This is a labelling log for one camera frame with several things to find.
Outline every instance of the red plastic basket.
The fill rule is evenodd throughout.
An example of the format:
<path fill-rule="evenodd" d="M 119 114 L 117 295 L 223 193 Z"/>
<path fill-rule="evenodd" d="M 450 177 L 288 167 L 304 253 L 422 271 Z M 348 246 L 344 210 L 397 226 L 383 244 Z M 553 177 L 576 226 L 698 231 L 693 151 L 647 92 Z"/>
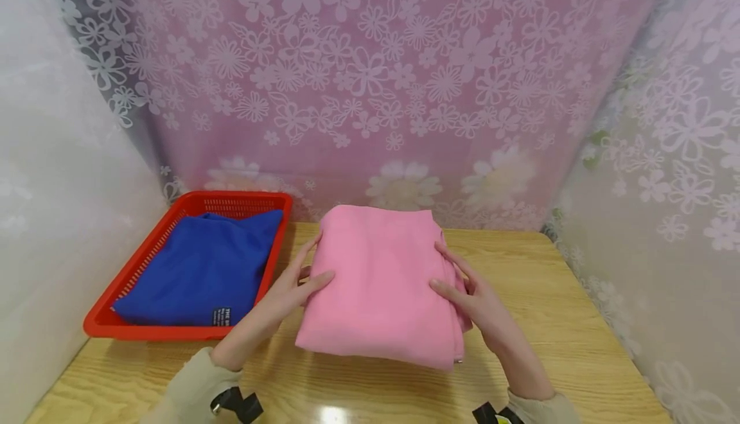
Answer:
<path fill-rule="evenodd" d="M 242 219 L 282 210 L 283 220 L 277 229 L 265 265 L 264 275 L 257 292 L 255 304 L 267 293 L 272 283 L 274 267 L 278 262 L 279 248 L 290 218 L 293 204 L 291 196 L 279 192 L 253 191 L 193 191 L 181 196 L 162 216 L 146 240 L 128 259 L 116 279 L 94 304 L 84 321 L 84 330 L 91 337 L 112 337 L 120 340 L 209 340 L 221 339 L 229 333 L 230 326 L 136 326 L 122 320 L 113 310 L 113 302 L 125 296 L 136 284 L 152 258 L 162 249 L 172 229 L 184 216 L 215 213 L 229 218 Z"/>

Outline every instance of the folded pink garment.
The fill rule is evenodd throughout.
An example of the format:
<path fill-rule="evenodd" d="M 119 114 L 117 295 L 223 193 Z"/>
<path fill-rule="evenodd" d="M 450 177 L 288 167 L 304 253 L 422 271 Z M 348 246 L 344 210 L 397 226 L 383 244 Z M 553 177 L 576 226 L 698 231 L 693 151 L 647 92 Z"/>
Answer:
<path fill-rule="evenodd" d="M 463 359 L 470 321 L 428 284 L 437 278 L 464 290 L 434 249 L 444 237 L 430 211 L 337 206 L 321 229 L 311 274 L 336 275 L 307 303 L 296 346 L 444 370 Z"/>

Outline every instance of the black buckle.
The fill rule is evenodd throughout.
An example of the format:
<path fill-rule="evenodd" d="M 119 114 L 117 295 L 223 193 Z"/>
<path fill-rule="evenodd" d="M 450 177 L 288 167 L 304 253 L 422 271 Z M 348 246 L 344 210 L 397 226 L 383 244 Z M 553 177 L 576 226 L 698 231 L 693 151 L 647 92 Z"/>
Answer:
<path fill-rule="evenodd" d="M 239 422 L 243 424 L 253 423 L 263 412 L 257 394 L 242 398 L 242 391 L 238 387 L 232 387 L 213 399 L 211 413 L 218 414 L 222 409 L 234 411 Z"/>
<path fill-rule="evenodd" d="M 490 402 L 485 402 L 473 411 L 475 422 L 478 424 L 498 424 L 498 418 L 505 418 L 511 424 L 524 424 L 524 422 L 511 409 L 506 407 L 500 413 L 496 413 Z"/>

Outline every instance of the wooden tabletop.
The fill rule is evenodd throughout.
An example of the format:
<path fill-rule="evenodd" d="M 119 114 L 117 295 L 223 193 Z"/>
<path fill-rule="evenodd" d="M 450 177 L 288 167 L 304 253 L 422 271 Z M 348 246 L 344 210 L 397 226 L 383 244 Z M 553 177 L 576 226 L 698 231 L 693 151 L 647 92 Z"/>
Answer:
<path fill-rule="evenodd" d="M 316 231 L 316 224 L 291 227 L 280 269 Z M 450 229 L 445 236 L 495 286 L 584 423 L 670 423 L 544 235 Z M 257 391 L 265 409 L 258 423 L 474 423 L 471 411 L 479 405 L 490 400 L 499 409 L 506 403 L 506 378 L 477 330 L 464 336 L 464 362 L 444 374 L 300 350 L 294 346 L 300 322 L 301 313 L 287 318 L 245 366 L 242 389 Z M 205 345 L 213 342 L 91 339 L 28 423 L 137 423 Z"/>

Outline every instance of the sleeve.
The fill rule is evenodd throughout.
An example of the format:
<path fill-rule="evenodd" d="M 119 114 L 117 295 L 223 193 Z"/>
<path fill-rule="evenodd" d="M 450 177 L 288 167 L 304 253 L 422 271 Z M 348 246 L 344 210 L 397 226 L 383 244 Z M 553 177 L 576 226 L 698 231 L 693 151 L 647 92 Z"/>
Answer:
<path fill-rule="evenodd" d="M 221 392 L 239 386 L 242 372 L 214 366 L 211 348 L 203 348 L 186 362 L 167 385 L 164 398 L 140 424 L 205 424 L 214 421 L 211 401 Z"/>
<path fill-rule="evenodd" d="M 511 409 L 526 424 L 580 424 L 581 420 L 570 400 L 555 394 L 550 400 L 527 400 L 508 391 Z"/>

